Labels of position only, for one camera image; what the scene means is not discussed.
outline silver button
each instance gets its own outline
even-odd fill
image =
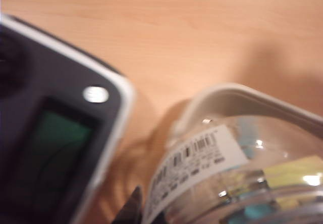
[[[109,93],[103,87],[89,86],[83,90],[83,97],[91,103],[103,103],[109,98]]]

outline clear plastic jar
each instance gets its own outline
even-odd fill
[[[214,148],[204,139],[203,153],[191,161],[199,168],[199,181],[163,209],[166,223],[322,223],[323,141],[294,124],[264,116],[208,117],[178,139],[165,159],[199,133],[219,126],[225,126],[228,139],[234,139],[247,161],[205,174],[203,168],[217,168],[214,161],[219,158],[209,154]],[[188,164],[183,158],[178,165]],[[175,182],[180,186],[178,176],[184,169],[179,166],[170,173],[172,181],[159,189]]]

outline wood grain surface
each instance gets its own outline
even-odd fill
[[[1,0],[131,80],[127,132],[84,223],[147,191],[167,131],[199,90],[237,82],[323,115],[323,0]]]

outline black object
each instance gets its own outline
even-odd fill
[[[132,104],[117,71],[11,16],[0,28],[0,223],[78,223]]]

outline yellow label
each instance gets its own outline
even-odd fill
[[[267,167],[263,172],[271,188],[323,184],[323,160],[316,155]]]

